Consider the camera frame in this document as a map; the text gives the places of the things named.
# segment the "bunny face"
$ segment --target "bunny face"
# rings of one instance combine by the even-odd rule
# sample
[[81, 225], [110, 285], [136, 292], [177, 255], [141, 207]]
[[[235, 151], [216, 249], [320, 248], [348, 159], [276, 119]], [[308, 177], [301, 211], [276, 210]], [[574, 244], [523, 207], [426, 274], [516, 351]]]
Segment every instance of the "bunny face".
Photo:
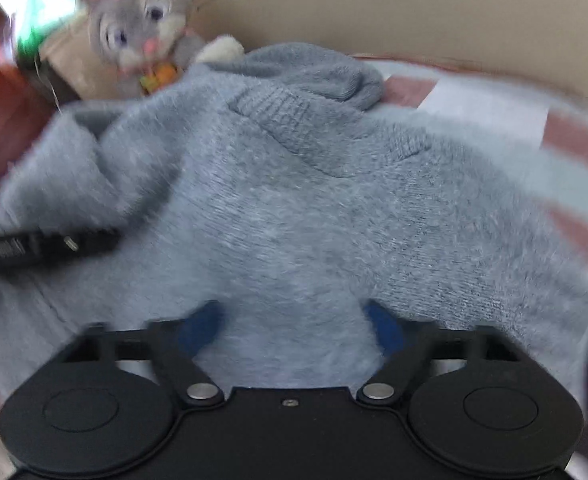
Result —
[[92, 46], [122, 70], [165, 59], [189, 7], [189, 0], [101, 0], [90, 12]]

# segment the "stuffed rabbit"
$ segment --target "stuffed rabbit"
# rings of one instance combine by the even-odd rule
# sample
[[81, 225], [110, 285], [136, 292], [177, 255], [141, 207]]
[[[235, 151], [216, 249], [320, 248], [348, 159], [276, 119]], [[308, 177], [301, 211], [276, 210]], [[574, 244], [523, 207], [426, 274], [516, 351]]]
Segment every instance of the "stuffed rabbit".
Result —
[[240, 43], [220, 36], [207, 43], [187, 27], [190, 0], [84, 0], [92, 47], [119, 69], [123, 97], [171, 84], [193, 62], [243, 56]]

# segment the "fuzzy gray sweater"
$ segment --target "fuzzy gray sweater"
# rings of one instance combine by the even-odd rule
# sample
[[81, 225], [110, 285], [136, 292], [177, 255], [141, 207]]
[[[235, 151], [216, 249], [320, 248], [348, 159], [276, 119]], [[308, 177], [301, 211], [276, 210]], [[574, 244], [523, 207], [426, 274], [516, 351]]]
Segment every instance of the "fuzzy gray sweater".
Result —
[[371, 68], [305, 44], [194, 66], [142, 102], [81, 104], [4, 181], [0, 230], [116, 226], [113, 254], [0, 279], [0, 393], [88, 322], [228, 307], [198, 362], [223, 388], [357, 386], [359, 304], [496, 324], [581, 396], [588, 280], [469, 148], [362, 110]]

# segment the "pink nose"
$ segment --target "pink nose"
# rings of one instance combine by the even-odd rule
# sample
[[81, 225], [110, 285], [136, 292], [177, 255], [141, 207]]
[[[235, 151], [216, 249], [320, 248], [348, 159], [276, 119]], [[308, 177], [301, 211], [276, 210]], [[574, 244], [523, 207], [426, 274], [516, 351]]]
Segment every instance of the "pink nose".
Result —
[[161, 42], [158, 41], [158, 38], [150, 38], [143, 43], [143, 52], [146, 54], [154, 54], [158, 50], [160, 43]]

